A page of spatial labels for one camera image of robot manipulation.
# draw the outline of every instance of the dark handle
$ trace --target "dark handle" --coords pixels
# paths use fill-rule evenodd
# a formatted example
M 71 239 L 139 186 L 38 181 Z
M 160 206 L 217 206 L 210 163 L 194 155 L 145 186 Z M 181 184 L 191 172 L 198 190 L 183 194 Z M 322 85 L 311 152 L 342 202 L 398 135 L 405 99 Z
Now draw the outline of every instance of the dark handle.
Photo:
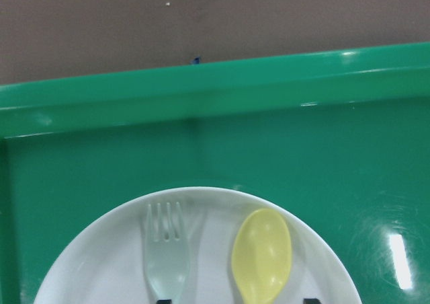
M 303 299 L 303 304 L 321 304 L 319 299 Z

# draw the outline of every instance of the plastic spoon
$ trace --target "plastic spoon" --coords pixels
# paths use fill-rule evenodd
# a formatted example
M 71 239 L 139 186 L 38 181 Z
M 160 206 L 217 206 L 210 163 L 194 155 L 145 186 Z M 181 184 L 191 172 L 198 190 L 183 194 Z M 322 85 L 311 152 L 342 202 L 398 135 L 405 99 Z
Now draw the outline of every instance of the plastic spoon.
M 284 218 L 261 208 L 243 222 L 234 241 L 232 271 L 244 304 L 271 304 L 290 275 L 292 249 Z

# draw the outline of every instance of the green tray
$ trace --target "green tray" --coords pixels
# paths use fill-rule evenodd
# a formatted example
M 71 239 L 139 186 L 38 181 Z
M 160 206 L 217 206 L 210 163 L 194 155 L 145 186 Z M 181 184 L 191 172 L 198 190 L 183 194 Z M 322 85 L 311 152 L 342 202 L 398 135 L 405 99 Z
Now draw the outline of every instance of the green tray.
M 0 137 L 1 303 L 115 206 L 203 185 L 308 223 L 365 304 L 430 298 L 430 43 L 3 85 Z

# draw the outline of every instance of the plastic fork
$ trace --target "plastic fork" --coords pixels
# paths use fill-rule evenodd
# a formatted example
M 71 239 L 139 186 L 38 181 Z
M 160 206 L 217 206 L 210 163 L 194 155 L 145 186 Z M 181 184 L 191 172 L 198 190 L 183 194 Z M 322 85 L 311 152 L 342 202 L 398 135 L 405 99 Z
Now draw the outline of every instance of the plastic fork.
M 148 205 L 144 271 L 157 304 L 179 304 L 189 274 L 189 246 L 179 202 Z

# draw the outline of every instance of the utensil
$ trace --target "utensil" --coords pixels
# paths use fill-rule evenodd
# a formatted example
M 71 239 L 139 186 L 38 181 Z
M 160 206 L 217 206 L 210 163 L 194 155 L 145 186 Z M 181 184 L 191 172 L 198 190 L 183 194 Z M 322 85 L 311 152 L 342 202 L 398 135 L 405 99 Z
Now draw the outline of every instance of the utensil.
M 189 274 L 189 246 L 179 202 L 157 203 L 156 219 L 148 205 L 144 272 L 157 303 L 178 304 Z
M 232 271 L 245 304 L 271 304 L 287 283 L 292 264 L 284 218 L 261 208 L 243 222 L 234 241 Z

